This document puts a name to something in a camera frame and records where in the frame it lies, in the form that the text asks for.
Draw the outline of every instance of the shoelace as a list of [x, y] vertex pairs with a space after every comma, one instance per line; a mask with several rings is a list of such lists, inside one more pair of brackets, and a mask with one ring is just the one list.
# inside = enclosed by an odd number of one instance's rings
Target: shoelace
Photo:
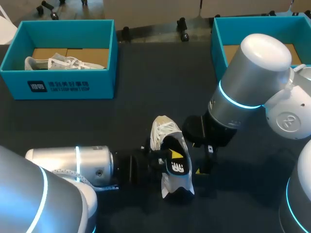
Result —
[[153, 135], [151, 135], [151, 140], [154, 145], [160, 142], [161, 136], [166, 136], [171, 133], [181, 132], [176, 127], [175, 123], [168, 122], [164, 124], [160, 124], [156, 126], [156, 130], [154, 130]]
[[84, 69], [90, 69], [91, 67], [85, 65], [84, 62], [78, 60], [75, 57], [67, 57], [68, 59], [66, 60], [66, 63], [68, 63], [69, 68], [78, 68], [81, 69], [81, 67], [83, 67]]
[[81, 174], [79, 174], [76, 171], [71, 171], [71, 170], [68, 170], [68, 169], [57, 169], [57, 170], [53, 170], [52, 173], [54, 173], [56, 175], [66, 175], [66, 176], [78, 178], [78, 181], [89, 185], [91, 188], [94, 189], [95, 192], [102, 192], [102, 191], [107, 191], [107, 190], [119, 189], [115, 185], [107, 186], [107, 187], [102, 187], [102, 188], [95, 187], [84, 176], [82, 176]]

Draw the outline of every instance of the white sneaker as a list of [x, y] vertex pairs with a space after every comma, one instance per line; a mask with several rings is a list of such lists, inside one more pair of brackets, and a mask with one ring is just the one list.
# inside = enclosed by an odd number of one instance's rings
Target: white sneaker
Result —
[[152, 150], [170, 150], [170, 155], [163, 161], [166, 172], [162, 173], [162, 197], [184, 188], [194, 194], [192, 185], [192, 164], [185, 139], [177, 124], [167, 116], [158, 116], [150, 135]]
[[32, 57], [25, 59], [25, 70], [38, 69], [105, 69], [104, 66], [82, 62], [74, 57], [65, 57], [58, 53], [47, 60], [36, 60]]

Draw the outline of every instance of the black tablecloth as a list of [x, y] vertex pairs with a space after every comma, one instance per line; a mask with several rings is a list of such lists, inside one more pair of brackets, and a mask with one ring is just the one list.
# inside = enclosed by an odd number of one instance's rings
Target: black tablecloth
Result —
[[[6, 50], [0, 47], [0, 61]], [[113, 100], [15, 101], [1, 79], [0, 144], [20, 155], [41, 147], [139, 148], [156, 116], [181, 127], [206, 111], [216, 87], [208, 43], [119, 44], [118, 66]], [[97, 232], [281, 233], [278, 205], [308, 140], [281, 138], [260, 108], [219, 149], [204, 185], [193, 178], [190, 203], [164, 201], [158, 187], [100, 193]], [[187, 144], [197, 167], [203, 149]]]

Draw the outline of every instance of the cable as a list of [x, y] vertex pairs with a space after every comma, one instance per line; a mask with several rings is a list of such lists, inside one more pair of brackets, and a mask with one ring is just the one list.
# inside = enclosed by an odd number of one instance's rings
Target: cable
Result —
[[305, 68], [305, 67], [307, 67], [305, 64], [301, 64], [301, 65], [295, 67], [295, 68], [294, 68], [294, 71], [297, 72], [297, 71], [299, 71], [299, 70], [301, 70], [301, 69], [303, 69], [303, 68]]
[[9, 21], [9, 22], [12, 22], [10, 20], [10, 18], [8, 17], [8, 15], [6, 14], [6, 12], [4, 11], [4, 9], [2, 8], [2, 6], [0, 5], [0, 11], [1, 13], [3, 14], [3, 16]]
[[66, 176], [78, 178], [78, 179], [80, 179], [80, 182], [89, 185], [91, 188], [94, 189], [95, 192], [102, 192], [102, 191], [119, 189], [116, 185], [101, 187], [101, 188], [95, 187], [84, 176], [82, 176], [81, 174], [79, 174], [76, 171], [71, 171], [68, 169], [57, 169], [57, 170], [52, 171], [52, 173], [54, 173], [56, 175], [66, 175]]

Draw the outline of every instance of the teal box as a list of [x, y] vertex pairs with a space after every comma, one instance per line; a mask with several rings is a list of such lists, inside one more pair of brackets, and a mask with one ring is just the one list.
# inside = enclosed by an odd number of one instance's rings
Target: teal box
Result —
[[[35, 48], [109, 49], [107, 68], [24, 70]], [[16, 100], [112, 99], [117, 59], [113, 20], [23, 21], [0, 73]]]
[[228, 67], [224, 46], [240, 45], [253, 33], [293, 44], [301, 63], [311, 66], [311, 25], [305, 17], [219, 17], [214, 20], [211, 43], [217, 80], [222, 78]]

